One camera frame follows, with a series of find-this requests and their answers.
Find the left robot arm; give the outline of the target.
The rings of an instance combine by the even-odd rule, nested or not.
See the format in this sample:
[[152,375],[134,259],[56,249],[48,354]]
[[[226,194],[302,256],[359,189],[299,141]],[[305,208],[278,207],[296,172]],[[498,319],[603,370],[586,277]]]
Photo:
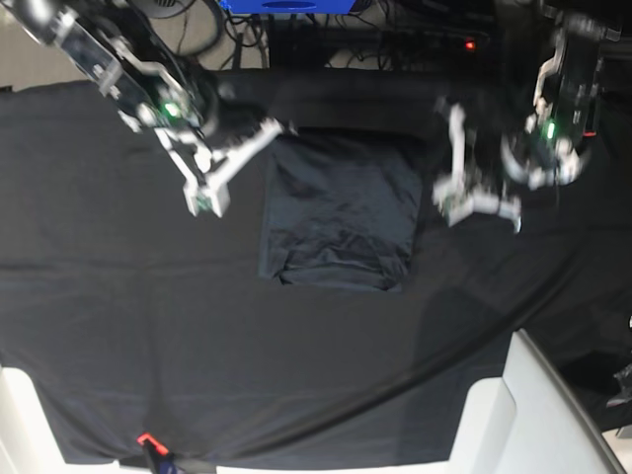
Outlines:
[[535,2],[538,21],[552,30],[550,41],[523,124],[501,135],[492,164],[477,161],[477,132],[466,126],[464,107],[437,99],[435,108],[447,122],[451,164],[434,181],[432,202],[448,226],[487,214],[509,221],[519,232],[522,202],[513,186],[559,189],[585,171],[591,156],[588,141],[596,134],[601,47],[621,35],[604,7],[603,2],[595,9],[587,1]]

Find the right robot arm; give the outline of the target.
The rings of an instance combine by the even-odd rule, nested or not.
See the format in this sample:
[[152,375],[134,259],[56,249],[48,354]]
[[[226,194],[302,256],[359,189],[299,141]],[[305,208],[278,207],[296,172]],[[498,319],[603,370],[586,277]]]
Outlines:
[[4,1],[37,43],[62,51],[135,132],[153,131],[185,183],[189,212],[222,216],[229,182],[289,125],[229,97],[227,84],[176,55],[128,1]]

